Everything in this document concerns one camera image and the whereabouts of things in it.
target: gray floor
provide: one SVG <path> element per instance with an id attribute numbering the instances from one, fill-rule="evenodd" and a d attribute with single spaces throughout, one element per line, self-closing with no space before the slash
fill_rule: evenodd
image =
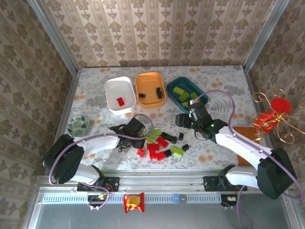
<path id="1" fill-rule="evenodd" d="M 289 229 L 280 199 L 244 195 L 241 206 L 254 218 L 254 229 Z M 242 213 L 244 226 L 250 220 Z M 145 213 L 125 214 L 122 204 L 109 204 L 99 211 L 87 205 L 43 205 L 38 229 L 239 229 L 236 210 L 217 204 L 146 204 Z"/>

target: white bowl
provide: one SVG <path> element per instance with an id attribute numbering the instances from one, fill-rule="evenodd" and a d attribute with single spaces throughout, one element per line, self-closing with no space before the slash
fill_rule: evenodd
<path id="1" fill-rule="evenodd" d="M 136 98 L 131 80 L 126 76 L 110 79 L 105 83 L 105 93 L 109 110 L 115 115 L 123 115 L 133 111 Z M 117 99 L 122 98 L 124 105 L 120 106 Z"/>

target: tabletop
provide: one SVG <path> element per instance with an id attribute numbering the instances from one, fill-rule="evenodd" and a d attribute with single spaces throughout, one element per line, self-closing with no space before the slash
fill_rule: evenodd
<path id="1" fill-rule="evenodd" d="M 223 169 L 229 164 L 237 165 L 237 155 L 231 150 L 212 141 L 199 141 L 192 129 L 177 127 L 175 116 L 183 113 L 169 98 L 158 109 L 145 110 L 136 105 L 132 113 L 114 115 L 107 107 L 104 84 L 107 80 L 119 76 L 131 79 L 135 89 L 135 77 L 144 72 L 159 72 L 164 86 L 172 80 L 184 76 L 194 82 L 204 92 L 220 89 L 229 93 L 236 104 L 232 126 L 253 126 L 250 115 L 255 113 L 246 78 L 241 66 L 181 66 L 181 67 L 128 67 L 128 68 L 88 68 L 82 69 L 70 118 L 84 115 L 90 120 L 87 135 L 102 133 L 112 126 L 127 124 L 136 114 L 145 114 L 152 119 L 156 129 L 179 136 L 184 133 L 183 141 L 175 144 L 190 146 L 183 157 L 171 156 L 162 161 L 151 160 L 137 155 L 137 149 L 128 148 L 104 150 L 84 157 L 83 164 L 95 165 L 100 169 Z M 232 103 L 221 93 L 208 94 L 206 108 L 213 119 L 228 121 L 232 112 Z M 139 118 L 148 127 L 149 121 Z"/>

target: plastic container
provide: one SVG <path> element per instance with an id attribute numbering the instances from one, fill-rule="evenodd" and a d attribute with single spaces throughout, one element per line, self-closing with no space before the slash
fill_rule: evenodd
<path id="1" fill-rule="evenodd" d="M 163 106 L 166 93 L 162 77 L 159 73 L 142 73 L 135 78 L 135 86 L 137 89 L 137 99 L 143 109 L 153 109 Z M 158 99 L 157 88 L 160 87 L 162 98 Z M 139 94 L 146 95 L 145 98 L 140 98 Z"/>
<path id="2" fill-rule="evenodd" d="M 188 94 L 191 94 L 193 92 L 195 92 L 198 96 L 200 96 L 203 91 L 197 87 L 192 81 L 190 81 L 188 78 L 186 77 L 179 77 L 173 81 L 171 81 L 167 87 L 166 87 L 166 90 L 167 90 L 167 94 L 168 94 L 168 97 L 186 114 L 189 113 L 189 111 L 184 108 L 182 105 L 181 105 L 181 102 L 179 101 L 179 94 L 176 94 L 175 92 L 173 92 L 173 89 L 175 87 L 179 87 L 183 90 L 185 90 Z M 208 102 L 208 96 L 205 94 L 204 96 L 200 97 L 200 102 L 203 103 L 204 105 L 207 104 Z M 190 102 L 191 101 L 191 97 L 188 97 L 185 102 Z"/>
<path id="3" fill-rule="evenodd" d="M 105 93 L 109 110 L 115 115 L 123 115 L 133 111 L 136 99 L 131 80 L 126 76 L 110 79 L 105 83 Z M 122 98 L 124 105 L 120 106 L 117 99 Z"/>

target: red lego brick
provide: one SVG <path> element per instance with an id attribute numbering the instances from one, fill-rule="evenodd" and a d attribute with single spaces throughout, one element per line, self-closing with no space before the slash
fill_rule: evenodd
<path id="1" fill-rule="evenodd" d="M 125 105 L 124 100 L 122 99 L 122 97 L 118 98 L 117 101 L 118 101 L 120 106 L 124 106 Z"/>
<path id="2" fill-rule="evenodd" d="M 165 155 L 165 153 L 162 151 L 162 152 L 156 154 L 156 157 L 157 157 L 158 161 L 161 161 L 161 160 L 163 160 L 163 159 L 166 158 L 166 155 Z"/>
<path id="3" fill-rule="evenodd" d="M 159 144 L 147 144 L 147 149 L 148 150 L 159 151 L 160 150 L 160 145 Z"/>
<path id="4" fill-rule="evenodd" d="M 168 142 L 164 139 L 164 138 L 162 138 L 162 137 L 158 137 L 157 138 L 157 143 L 159 143 L 164 149 L 168 146 Z"/>
<path id="5" fill-rule="evenodd" d="M 149 150 L 149 157 L 150 157 L 151 159 L 156 159 L 156 158 L 157 158 L 157 156 L 156 156 L 156 151 L 154 151 L 154 150 Z"/>
<path id="6" fill-rule="evenodd" d="M 141 157 L 145 156 L 145 151 L 142 149 L 138 149 L 138 155 Z"/>

